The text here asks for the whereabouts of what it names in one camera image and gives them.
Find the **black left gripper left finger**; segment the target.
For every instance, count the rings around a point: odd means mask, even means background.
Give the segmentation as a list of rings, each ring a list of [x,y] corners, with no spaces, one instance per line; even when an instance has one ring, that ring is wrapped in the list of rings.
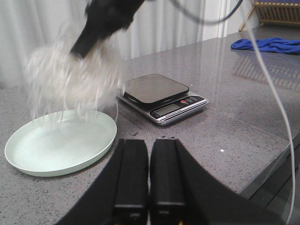
[[[102,172],[57,223],[145,225],[148,219],[148,151],[144,140],[120,139]]]

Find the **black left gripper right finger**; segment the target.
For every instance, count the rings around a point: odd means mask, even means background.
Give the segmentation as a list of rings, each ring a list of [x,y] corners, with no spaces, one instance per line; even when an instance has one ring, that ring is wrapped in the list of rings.
[[[150,157],[153,225],[283,225],[277,214],[211,176],[177,140],[157,139]]]

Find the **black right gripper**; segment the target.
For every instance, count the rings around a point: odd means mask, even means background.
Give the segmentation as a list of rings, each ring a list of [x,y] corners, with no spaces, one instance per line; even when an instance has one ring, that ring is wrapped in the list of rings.
[[[87,5],[86,24],[70,52],[85,58],[99,40],[127,29],[143,0],[93,0]]]

